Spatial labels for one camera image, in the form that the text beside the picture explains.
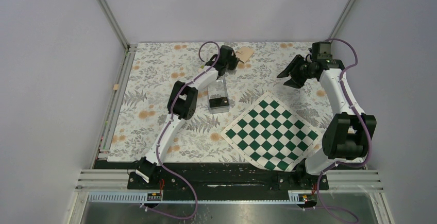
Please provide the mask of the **clear plastic card box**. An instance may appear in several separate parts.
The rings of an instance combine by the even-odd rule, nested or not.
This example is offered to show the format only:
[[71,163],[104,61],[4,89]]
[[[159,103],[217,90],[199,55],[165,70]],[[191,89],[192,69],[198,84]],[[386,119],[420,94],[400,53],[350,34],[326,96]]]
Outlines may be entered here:
[[208,108],[211,114],[226,113],[230,110],[230,101],[225,76],[208,84],[207,90]]

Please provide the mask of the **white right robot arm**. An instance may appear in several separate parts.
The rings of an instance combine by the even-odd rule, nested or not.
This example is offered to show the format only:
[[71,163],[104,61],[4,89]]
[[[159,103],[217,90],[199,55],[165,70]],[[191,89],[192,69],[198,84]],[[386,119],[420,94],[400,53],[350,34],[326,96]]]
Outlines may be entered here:
[[347,67],[331,53],[331,39],[314,42],[305,58],[297,55],[277,76],[287,77],[285,86],[300,89],[308,79],[316,79],[325,90],[333,119],[322,136],[322,147],[295,168],[293,181],[308,189],[321,181],[328,170],[336,166],[362,168],[372,152],[372,137],[377,121],[365,114],[357,103],[346,79]]

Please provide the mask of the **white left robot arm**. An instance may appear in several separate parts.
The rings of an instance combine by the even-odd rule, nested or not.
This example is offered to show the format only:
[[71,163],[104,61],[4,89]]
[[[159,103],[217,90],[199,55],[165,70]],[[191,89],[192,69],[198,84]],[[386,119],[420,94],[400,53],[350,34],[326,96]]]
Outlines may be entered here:
[[176,81],[167,103],[167,115],[163,127],[149,152],[139,161],[135,174],[147,188],[159,184],[160,175],[157,166],[163,166],[162,160],[170,142],[175,138],[180,128],[192,118],[197,106],[198,91],[218,80],[227,70],[235,70],[238,58],[233,48],[220,46],[218,53],[213,55],[204,68],[188,82]]

